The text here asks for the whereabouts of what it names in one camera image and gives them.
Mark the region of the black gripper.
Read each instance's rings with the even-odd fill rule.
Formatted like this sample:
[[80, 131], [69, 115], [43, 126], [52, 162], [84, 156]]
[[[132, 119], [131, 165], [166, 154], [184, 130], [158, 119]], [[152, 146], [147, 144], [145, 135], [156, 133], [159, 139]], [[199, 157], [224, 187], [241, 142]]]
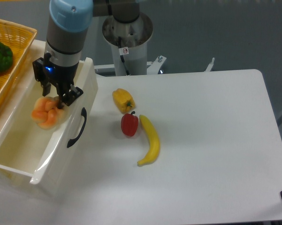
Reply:
[[51, 91], [51, 86], [56, 88], [59, 97], [58, 109], [70, 106], [77, 98], [83, 95], [83, 90], [74, 86], [74, 78], [78, 64], [70, 67], [63, 67], [51, 62], [53, 56], [45, 53], [44, 57], [33, 61], [33, 71], [35, 80], [40, 82], [43, 88], [42, 96], [47, 96]]

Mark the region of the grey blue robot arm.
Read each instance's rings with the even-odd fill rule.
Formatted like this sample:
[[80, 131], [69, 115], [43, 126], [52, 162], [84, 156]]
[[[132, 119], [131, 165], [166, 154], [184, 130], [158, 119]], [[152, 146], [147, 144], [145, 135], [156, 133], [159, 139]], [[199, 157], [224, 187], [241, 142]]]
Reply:
[[57, 107], [70, 106], [83, 91], [74, 86], [86, 34], [92, 18], [111, 15], [120, 23], [132, 23], [140, 14], [138, 0], [52, 0], [44, 56], [33, 61], [43, 96], [51, 86], [58, 94]]

